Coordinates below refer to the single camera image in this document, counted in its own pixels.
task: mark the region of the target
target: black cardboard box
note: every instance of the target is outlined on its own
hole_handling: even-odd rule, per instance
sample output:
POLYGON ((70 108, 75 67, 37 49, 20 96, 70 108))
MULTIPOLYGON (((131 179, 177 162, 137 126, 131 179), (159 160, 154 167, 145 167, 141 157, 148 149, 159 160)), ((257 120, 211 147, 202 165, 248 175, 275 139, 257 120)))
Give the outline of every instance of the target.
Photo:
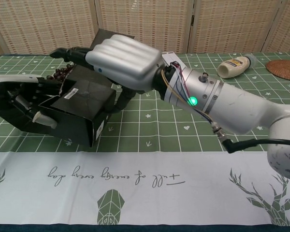
MULTIPOLYGON (((119 33, 99 29, 90 48, 93 49, 114 34, 119 33)), ((49 134, 92 147, 112 116, 103 109, 108 110, 114 106, 116 91, 105 76, 80 65, 76 65, 67 76, 63 87, 67 86, 69 90, 59 99, 41 104, 48 115, 61 120, 58 128, 49 134)))

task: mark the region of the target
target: round coaster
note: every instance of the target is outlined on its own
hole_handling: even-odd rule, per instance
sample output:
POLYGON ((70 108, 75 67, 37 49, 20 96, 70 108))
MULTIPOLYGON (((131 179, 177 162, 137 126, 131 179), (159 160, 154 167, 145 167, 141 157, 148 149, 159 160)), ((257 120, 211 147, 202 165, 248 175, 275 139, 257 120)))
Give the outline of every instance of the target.
POLYGON ((290 80, 290 60, 272 60, 269 61, 265 67, 275 76, 290 80))

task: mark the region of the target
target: green led light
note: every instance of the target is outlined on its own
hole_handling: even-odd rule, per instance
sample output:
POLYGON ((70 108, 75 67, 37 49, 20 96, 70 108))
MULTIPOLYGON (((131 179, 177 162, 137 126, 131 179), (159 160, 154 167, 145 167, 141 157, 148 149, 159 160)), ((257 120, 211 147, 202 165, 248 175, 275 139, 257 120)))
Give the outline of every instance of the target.
POLYGON ((189 105, 195 106, 198 104, 198 100, 195 97, 190 97, 188 99, 188 103, 189 103, 189 105))

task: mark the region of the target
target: grid pattern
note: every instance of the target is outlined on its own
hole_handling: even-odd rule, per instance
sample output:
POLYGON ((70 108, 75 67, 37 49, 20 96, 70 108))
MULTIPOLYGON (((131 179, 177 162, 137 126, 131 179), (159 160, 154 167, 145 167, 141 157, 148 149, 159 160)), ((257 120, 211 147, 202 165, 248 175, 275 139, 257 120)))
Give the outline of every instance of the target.
MULTIPOLYGON (((223 61, 240 54, 179 54, 192 69, 216 74, 223 61)), ((231 85, 277 103, 290 104, 290 81, 270 74, 265 64, 274 59, 289 59, 290 53, 255 53, 258 64, 237 78, 225 79, 231 85)), ((56 68, 66 64, 61 59, 47 56, 2 56, 0 74, 34 73, 52 75, 56 68)), ((121 88, 113 86, 120 94, 121 88)), ((159 99, 151 91, 137 95, 127 108, 112 115, 101 137, 93 148, 71 144, 48 135, 19 131, 0 118, 0 152, 150 152, 150 151, 223 151, 219 140, 212 134, 210 125, 199 115, 192 115, 159 99)), ((266 128, 257 127, 247 135, 230 134, 234 141, 265 138, 266 128)), ((259 145, 247 151, 265 151, 259 145)))

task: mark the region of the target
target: woven room divider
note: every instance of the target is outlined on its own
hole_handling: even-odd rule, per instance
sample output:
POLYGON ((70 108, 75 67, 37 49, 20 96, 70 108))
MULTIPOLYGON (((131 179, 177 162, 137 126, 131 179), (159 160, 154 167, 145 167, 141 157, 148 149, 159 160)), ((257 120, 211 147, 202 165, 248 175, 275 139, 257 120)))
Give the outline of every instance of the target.
POLYGON ((197 0, 189 52, 259 52, 281 0, 197 0))
POLYGON ((290 0, 284 0, 283 4, 269 33, 264 52, 290 52, 290 0))
POLYGON ((95 0, 99 27, 161 51, 187 52, 194 0, 95 0))
POLYGON ((12 54, 90 46, 95 36, 90 8, 85 0, 0 0, 0 36, 12 54))

